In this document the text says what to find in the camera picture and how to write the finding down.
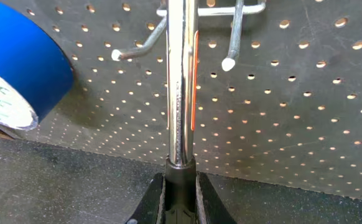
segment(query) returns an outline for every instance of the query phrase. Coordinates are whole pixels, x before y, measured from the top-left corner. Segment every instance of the rubber tip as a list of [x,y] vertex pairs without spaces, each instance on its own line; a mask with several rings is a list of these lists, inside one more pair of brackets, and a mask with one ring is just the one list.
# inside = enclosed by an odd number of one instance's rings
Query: rubber tip
[[120,50],[117,50],[117,49],[114,49],[113,51],[112,51],[112,59],[113,60],[115,60],[115,61],[120,61],[120,59],[121,59],[121,52],[120,52]]
[[221,66],[223,67],[224,71],[228,72],[235,66],[235,60],[232,58],[225,58],[221,63]]

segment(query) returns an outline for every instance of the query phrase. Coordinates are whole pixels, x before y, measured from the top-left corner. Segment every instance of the blue tape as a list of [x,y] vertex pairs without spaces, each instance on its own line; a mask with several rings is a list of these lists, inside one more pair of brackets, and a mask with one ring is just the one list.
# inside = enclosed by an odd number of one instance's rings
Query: blue tape
[[38,121],[72,87],[70,64],[56,43],[28,18],[0,3],[0,77],[31,105]]

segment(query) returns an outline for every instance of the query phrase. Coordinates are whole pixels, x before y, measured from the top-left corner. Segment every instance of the metal rod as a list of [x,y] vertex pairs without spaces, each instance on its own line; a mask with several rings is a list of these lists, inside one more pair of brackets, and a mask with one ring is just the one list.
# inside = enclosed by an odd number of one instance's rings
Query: metal rod
[[193,159],[198,0],[167,1],[167,82],[170,162]]
[[243,4],[244,0],[236,0],[235,14],[233,16],[231,31],[230,49],[228,50],[228,56],[226,56],[226,58],[221,63],[223,70],[226,72],[230,71],[235,66],[235,63],[239,57],[239,50],[241,48]]
[[154,46],[154,44],[159,39],[160,35],[166,28],[166,20],[167,18],[164,17],[159,25],[154,29],[154,31],[150,34],[148,39],[146,39],[144,45],[142,47],[135,47],[131,49],[114,49],[112,51],[112,59],[115,61],[120,61],[124,59],[140,57],[147,53],[149,53]]
[[[243,6],[243,14],[257,14],[262,12],[266,8],[266,1],[261,0],[259,4],[253,6]],[[165,17],[167,11],[160,7],[156,10],[156,14],[161,17]],[[235,7],[213,7],[213,8],[199,8],[199,16],[232,16],[235,14]]]

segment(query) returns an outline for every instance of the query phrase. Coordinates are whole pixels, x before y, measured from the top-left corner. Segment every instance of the tape roll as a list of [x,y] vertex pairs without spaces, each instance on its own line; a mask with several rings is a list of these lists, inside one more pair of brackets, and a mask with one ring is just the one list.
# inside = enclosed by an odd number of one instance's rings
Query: tape roll
[[0,124],[35,128],[72,83],[70,64],[56,43],[0,3]]

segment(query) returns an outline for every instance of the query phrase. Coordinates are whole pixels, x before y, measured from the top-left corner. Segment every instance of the pegboard hole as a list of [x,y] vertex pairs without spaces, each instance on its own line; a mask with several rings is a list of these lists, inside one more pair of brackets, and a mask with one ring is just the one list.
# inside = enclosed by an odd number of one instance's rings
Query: pegboard hole
[[251,47],[254,48],[254,49],[259,48],[260,45],[261,45],[260,41],[253,41],[253,42],[251,42]]
[[125,10],[126,12],[129,12],[131,10],[130,5],[127,3],[123,3],[122,7],[123,7],[123,10]]
[[294,82],[294,81],[295,81],[295,79],[296,79],[296,77],[295,77],[295,76],[291,76],[291,77],[289,77],[289,78],[288,78],[288,81],[289,81],[289,82]]
[[138,41],[135,42],[135,45],[137,47],[142,47],[142,42],[138,40]]
[[32,10],[30,9],[27,9],[26,12],[29,13],[31,16],[35,16],[34,12],[32,12]]
[[310,42],[307,40],[302,40],[299,43],[300,49],[306,49],[310,45]]
[[306,91],[306,92],[303,93],[303,95],[306,96],[306,97],[309,97],[309,96],[312,95],[312,93],[310,91]]
[[81,25],[81,29],[84,31],[84,32],[88,32],[88,28],[86,25]]
[[336,78],[335,80],[333,80],[333,84],[340,84],[341,83],[341,78]]
[[347,96],[347,99],[349,99],[349,100],[353,100],[355,98],[356,98],[356,94],[350,94]]
[[55,32],[60,32],[60,29],[57,26],[52,26],[52,30],[54,30]]
[[58,14],[62,15],[63,14],[63,10],[60,7],[55,7],[55,10]]
[[281,23],[279,23],[279,27],[281,29],[286,29],[289,25],[290,25],[290,21],[288,21],[287,19],[282,20]]
[[326,61],[322,60],[317,63],[317,68],[323,68],[326,66]]
[[336,26],[337,28],[341,28],[341,27],[345,26],[345,25],[347,24],[347,22],[348,22],[348,19],[345,18],[345,17],[343,17],[343,18],[341,18],[341,19],[338,19],[338,20],[335,22],[335,26]]
[[272,61],[271,61],[271,65],[274,66],[274,67],[275,67],[275,66],[278,66],[278,65],[279,65],[279,61],[278,61],[278,60],[272,60]]
[[120,25],[119,24],[112,24],[112,29],[116,32],[120,31]]
[[352,48],[354,50],[359,50],[359,49],[362,49],[362,41],[357,41],[353,44]]
[[211,40],[209,43],[208,43],[208,46],[210,48],[215,48],[217,46],[217,41],[215,40]]
[[95,8],[94,8],[94,6],[92,6],[92,5],[87,5],[87,10],[89,10],[89,12],[90,13],[94,13],[95,12]]
[[148,22],[146,24],[146,27],[149,29],[149,30],[154,30],[155,29],[155,24],[151,23],[151,22]]
[[216,5],[216,0],[206,0],[208,7],[214,7]]

